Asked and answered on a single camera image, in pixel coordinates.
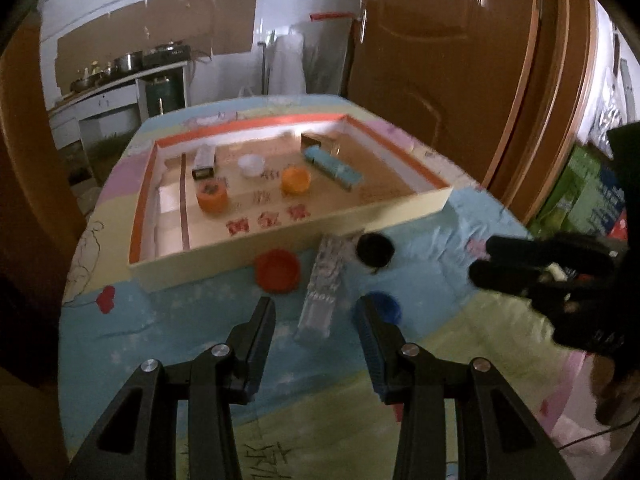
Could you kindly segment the plain orange bottle cap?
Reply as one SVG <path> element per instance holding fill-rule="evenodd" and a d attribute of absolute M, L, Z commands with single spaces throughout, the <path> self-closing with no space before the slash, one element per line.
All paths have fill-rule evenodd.
<path fill-rule="evenodd" d="M 291 166 L 281 172 L 281 190 L 288 195 L 306 193 L 311 184 L 311 174 L 306 167 Z"/>

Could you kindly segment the cardboard sheet on wall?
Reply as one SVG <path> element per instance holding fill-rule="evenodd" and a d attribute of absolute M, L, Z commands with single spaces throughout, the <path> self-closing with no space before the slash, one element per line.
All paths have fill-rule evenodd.
<path fill-rule="evenodd" d="M 183 42 L 197 54 L 252 50 L 257 0 L 143 0 L 105 13 L 58 40 L 55 80 L 65 92 L 84 68 Z"/>

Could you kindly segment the dark green air fryer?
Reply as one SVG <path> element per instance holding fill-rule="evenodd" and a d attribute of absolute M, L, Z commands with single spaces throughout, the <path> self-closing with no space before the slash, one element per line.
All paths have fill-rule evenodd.
<path fill-rule="evenodd" d="M 186 106 L 181 78 L 160 76 L 145 86 L 146 105 L 150 117 L 181 110 Z"/>

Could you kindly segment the shallow cardboard tray box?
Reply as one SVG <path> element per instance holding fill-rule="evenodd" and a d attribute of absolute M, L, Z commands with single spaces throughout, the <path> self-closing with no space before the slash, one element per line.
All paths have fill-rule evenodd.
<path fill-rule="evenodd" d="M 346 190 L 306 162 L 300 135 L 338 137 L 335 156 L 362 174 Z M 194 181 L 196 150 L 216 146 L 215 175 Z M 243 177 L 238 159 L 266 160 L 260 177 Z M 288 195 L 281 172 L 306 167 L 309 190 Z M 206 214 L 196 189 L 224 184 L 229 203 L 222 214 Z M 442 210 L 452 187 L 424 162 L 355 117 L 342 114 L 267 116 L 235 120 L 168 136 L 154 142 L 146 162 L 132 225 L 128 266 L 147 292 L 204 280 L 249 266 L 264 252 L 299 252 L 324 234 L 378 231 Z"/>

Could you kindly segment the white translucent cap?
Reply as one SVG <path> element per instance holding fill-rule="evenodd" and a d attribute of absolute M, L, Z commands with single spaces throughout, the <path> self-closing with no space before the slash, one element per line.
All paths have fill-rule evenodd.
<path fill-rule="evenodd" d="M 257 178 L 262 175 L 265 170 L 266 160 L 262 155 L 247 154 L 238 159 L 238 167 L 241 174 L 246 178 Z"/>

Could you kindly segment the orange cap with label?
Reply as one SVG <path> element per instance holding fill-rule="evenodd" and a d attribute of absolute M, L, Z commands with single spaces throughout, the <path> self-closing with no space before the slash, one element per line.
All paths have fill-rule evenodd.
<path fill-rule="evenodd" d="M 198 206 L 206 214 L 222 214 L 228 208 L 229 197 L 224 184 L 204 182 L 196 189 Z"/>

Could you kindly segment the rolled clear plastic sheet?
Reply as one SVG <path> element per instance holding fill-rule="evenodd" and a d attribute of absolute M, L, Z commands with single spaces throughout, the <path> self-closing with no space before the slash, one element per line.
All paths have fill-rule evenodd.
<path fill-rule="evenodd" d="M 270 96 L 344 96 L 351 32 L 351 18 L 330 18 L 295 24 L 277 36 L 268 63 Z"/>

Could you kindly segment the white plastic bag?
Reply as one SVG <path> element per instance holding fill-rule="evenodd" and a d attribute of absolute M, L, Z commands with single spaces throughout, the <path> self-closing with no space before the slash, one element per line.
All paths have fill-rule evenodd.
<path fill-rule="evenodd" d="M 238 97 L 239 98 L 252 98 L 255 95 L 254 89 L 252 87 L 243 86 L 239 90 Z"/>

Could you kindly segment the green cardboard carton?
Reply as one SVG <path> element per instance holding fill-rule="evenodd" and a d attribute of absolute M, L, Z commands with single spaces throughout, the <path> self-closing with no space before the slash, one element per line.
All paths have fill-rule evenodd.
<path fill-rule="evenodd" d="M 624 210 L 624 192 L 611 161 L 591 145 L 576 144 L 528 228 L 536 237 L 557 232 L 607 236 Z"/>

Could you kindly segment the red bottle cap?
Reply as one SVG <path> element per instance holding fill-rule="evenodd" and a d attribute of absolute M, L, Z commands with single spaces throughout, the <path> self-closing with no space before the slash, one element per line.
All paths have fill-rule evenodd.
<path fill-rule="evenodd" d="M 256 284 L 270 294 L 287 294 L 296 289 L 302 276 L 299 258 L 285 249 L 273 249 L 254 262 Z"/>

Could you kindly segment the blue bottle cap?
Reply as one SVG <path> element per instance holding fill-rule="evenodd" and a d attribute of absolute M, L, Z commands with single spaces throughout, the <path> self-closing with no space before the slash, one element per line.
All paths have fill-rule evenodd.
<path fill-rule="evenodd" d="M 382 321 L 396 326 L 400 324 L 401 307 L 393 296 L 386 294 L 386 292 L 367 292 L 356 301 L 352 308 L 352 315 L 356 315 L 356 312 L 363 306 L 364 300 L 369 301 L 375 307 Z"/>

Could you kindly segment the white Hello Kitty box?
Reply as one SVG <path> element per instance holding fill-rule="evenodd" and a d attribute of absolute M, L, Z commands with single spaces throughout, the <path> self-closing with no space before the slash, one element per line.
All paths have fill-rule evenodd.
<path fill-rule="evenodd" d="M 206 180 L 215 175 L 216 146 L 201 145 L 195 153 L 191 174 L 194 181 Z"/>

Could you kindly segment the light blue slim box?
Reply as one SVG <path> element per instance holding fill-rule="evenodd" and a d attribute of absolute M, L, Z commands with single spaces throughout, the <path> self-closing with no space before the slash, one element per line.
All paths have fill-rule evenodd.
<path fill-rule="evenodd" d="M 346 162 L 341 162 L 338 158 L 322 150 L 319 145 L 313 145 L 303 150 L 306 162 L 319 169 L 322 174 L 334 180 L 338 185 L 346 190 L 351 190 L 363 179 L 362 174 L 348 166 Z"/>

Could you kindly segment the colourful cartoon sheep tablecloth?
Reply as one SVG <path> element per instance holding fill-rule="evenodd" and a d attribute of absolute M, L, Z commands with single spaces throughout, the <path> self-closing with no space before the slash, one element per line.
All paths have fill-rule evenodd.
<path fill-rule="evenodd" d="M 372 297 L 384 320 L 442 359 L 493 362 L 566 452 L 604 450 L 605 438 L 567 417 L 584 355 L 559 347 L 525 301 L 472 286 L 468 267 L 491 235 L 525 228 L 445 157 L 389 122 L 334 96 L 250 98 L 148 120 L 101 192 L 77 246 L 63 300 L 61 419 L 75 454 L 134 370 L 175 364 L 224 340 L 252 314 L 262 289 L 249 266 L 145 292 L 126 265 L 130 224 L 155 141 L 232 118 L 332 112 L 350 115 L 423 160 L 454 185 L 436 214 L 386 230 L 395 252 L 382 270 L 355 256 L 351 238 L 314 243 L 299 258 L 298 285 L 277 294 L 274 329 L 256 399 L 234 410 L 241 464 L 250 479 L 385 479 L 400 427 L 364 364 L 352 311 Z"/>

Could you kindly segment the black bottle cap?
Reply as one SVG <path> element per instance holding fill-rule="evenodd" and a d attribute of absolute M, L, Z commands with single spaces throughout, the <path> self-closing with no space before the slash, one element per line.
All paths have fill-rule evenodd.
<path fill-rule="evenodd" d="M 364 233 L 358 238 L 356 256 L 365 266 L 372 269 L 382 269 L 387 266 L 395 255 L 393 242 L 381 233 Z"/>

